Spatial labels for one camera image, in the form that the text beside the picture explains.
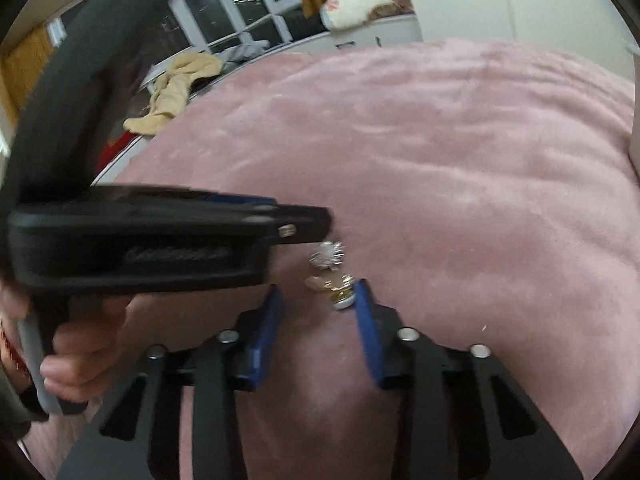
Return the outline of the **person's left hand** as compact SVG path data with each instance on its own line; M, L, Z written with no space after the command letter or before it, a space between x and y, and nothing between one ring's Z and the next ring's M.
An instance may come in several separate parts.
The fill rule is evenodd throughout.
M84 403L104 393L124 354L122 329L130 301L129 297L106 298L99 310L56 330L53 353L40 365L50 393L74 403ZM32 383L16 326L26 318L31 306L24 290L8 278L1 279L1 367L18 393Z

